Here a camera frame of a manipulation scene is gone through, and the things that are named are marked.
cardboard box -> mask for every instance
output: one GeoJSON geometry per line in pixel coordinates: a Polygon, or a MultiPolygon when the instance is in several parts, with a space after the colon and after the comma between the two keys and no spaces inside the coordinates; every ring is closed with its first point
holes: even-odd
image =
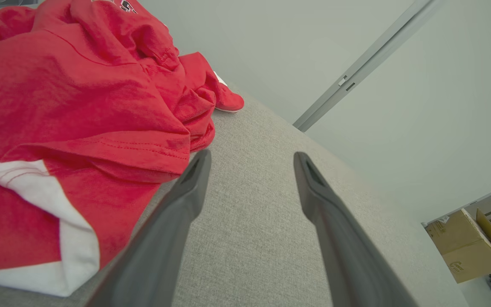
{"type": "Polygon", "coordinates": [[[425,230],[456,282],[491,274],[491,224],[480,210],[476,221],[462,209],[446,223],[436,221],[425,230]]]}

